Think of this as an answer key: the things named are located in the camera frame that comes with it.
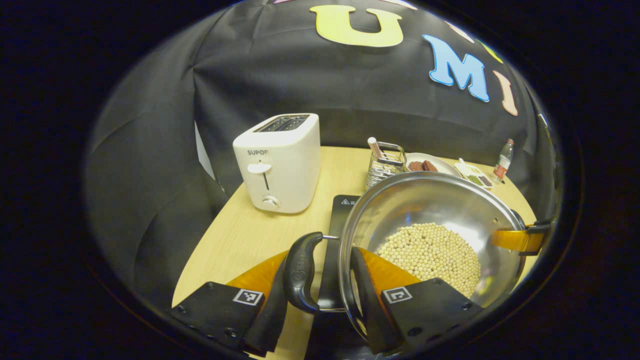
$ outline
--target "white toaster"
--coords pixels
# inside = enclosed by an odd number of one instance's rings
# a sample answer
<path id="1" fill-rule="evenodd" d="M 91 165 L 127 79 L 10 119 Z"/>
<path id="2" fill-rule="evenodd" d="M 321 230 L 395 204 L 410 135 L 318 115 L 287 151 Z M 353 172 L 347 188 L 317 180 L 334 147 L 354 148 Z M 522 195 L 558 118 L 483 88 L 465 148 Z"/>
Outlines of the white toaster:
<path id="1" fill-rule="evenodd" d="M 240 134 L 233 145 L 256 208 L 298 213 L 309 206 L 320 175 L 318 115 L 276 115 Z"/>

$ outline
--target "blue letter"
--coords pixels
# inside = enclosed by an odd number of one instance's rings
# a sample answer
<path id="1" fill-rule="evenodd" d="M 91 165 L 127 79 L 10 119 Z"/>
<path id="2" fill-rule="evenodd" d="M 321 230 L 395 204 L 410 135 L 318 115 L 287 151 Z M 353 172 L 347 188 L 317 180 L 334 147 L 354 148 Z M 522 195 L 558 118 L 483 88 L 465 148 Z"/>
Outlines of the blue letter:
<path id="1" fill-rule="evenodd" d="M 464 60 L 460 61 L 458 55 L 446 42 L 429 35 L 422 36 L 431 43 L 433 47 L 433 62 L 436 68 L 429 72 L 429 77 L 441 84 L 453 85 L 453 79 L 449 75 L 449 68 L 458 82 L 460 90 L 464 89 L 471 79 L 469 92 L 478 99 L 488 102 L 489 94 L 486 93 L 486 83 L 484 82 L 484 64 L 476 57 L 466 54 Z"/>

